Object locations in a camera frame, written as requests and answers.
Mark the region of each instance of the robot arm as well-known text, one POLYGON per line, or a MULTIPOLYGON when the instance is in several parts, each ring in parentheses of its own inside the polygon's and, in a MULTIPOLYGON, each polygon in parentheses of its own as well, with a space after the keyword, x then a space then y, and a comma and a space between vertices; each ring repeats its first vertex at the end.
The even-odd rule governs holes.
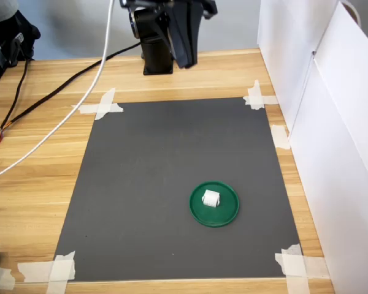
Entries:
POLYGON ((132 31, 142 44, 144 74, 171 74, 197 63, 201 19, 217 14, 213 0, 120 0, 129 10, 132 31))

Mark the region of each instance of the masking tape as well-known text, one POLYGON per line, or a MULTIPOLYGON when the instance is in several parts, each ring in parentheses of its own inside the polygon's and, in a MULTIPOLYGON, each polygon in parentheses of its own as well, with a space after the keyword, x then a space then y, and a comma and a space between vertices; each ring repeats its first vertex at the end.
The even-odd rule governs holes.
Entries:
POLYGON ((258 80, 255 80, 255 84, 252 88, 248 89, 248 96, 243 97, 245 105, 251 105, 254 110, 264 108, 264 105, 278 105, 277 97, 275 96, 262 96, 260 90, 260 84, 258 80))
POLYGON ((271 136, 276 148, 290 149, 290 143, 284 126, 271 126, 271 136))
POLYGON ((0 290, 13 290, 15 278, 11 276, 11 269, 0 268, 0 290))
POLYGON ((96 121, 103 118, 108 112, 123 112, 124 110, 117 103, 112 103, 115 93, 115 88, 110 89, 102 96, 99 104, 81 105, 79 112, 81 114, 95 113, 94 120, 96 121))
POLYGON ((324 258, 303 256, 299 244, 282 249, 281 253, 275 254, 275 260, 286 276, 289 294, 309 294, 308 278, 330 278, 324 258))
POLYGON ((47 294, 63 294, 68 280, 75 279, 75 251, 57 255, 52 262, 18 263, 18 269, 27 283, 48 282, 47 294))

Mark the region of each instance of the white cardboard panel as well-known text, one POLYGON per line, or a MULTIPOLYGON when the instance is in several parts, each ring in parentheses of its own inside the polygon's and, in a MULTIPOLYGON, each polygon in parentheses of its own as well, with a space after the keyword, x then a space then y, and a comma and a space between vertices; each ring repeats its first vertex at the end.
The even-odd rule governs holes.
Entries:
POLYGON ((368 171, 316 66, 290 143, 335 292, 368 293, 368 171))
POLYGON ((336 0, 262 0, 258 43, 291 130, 306 76, 336 0))
POLYGON ((368 38, 341 3, 315 61, 368 169, 368 38))

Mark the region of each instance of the black device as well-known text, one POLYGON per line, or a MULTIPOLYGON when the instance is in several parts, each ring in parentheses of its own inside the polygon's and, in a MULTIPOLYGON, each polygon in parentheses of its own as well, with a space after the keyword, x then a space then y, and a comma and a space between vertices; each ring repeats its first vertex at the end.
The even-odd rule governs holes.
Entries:
POLYGON ((0 22, 0 78, 8 67, 33 57, 34 41, 40 36, 39 30, 19 10, 0 22))
POLYGON ((213 0, 120 0, 129 10, 135 38, 140 39, 145 75, 171 74, 197 63, 201 19, 218 13, 213 0))

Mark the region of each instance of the small white block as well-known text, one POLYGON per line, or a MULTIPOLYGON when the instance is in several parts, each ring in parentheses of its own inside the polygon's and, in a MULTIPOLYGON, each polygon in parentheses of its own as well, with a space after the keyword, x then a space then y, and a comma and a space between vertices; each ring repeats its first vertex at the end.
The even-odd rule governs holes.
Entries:
POLYGON ((220 194, 215 191, 206 190, 202 197, 203 204, 217 207, 220 204, 220 194))

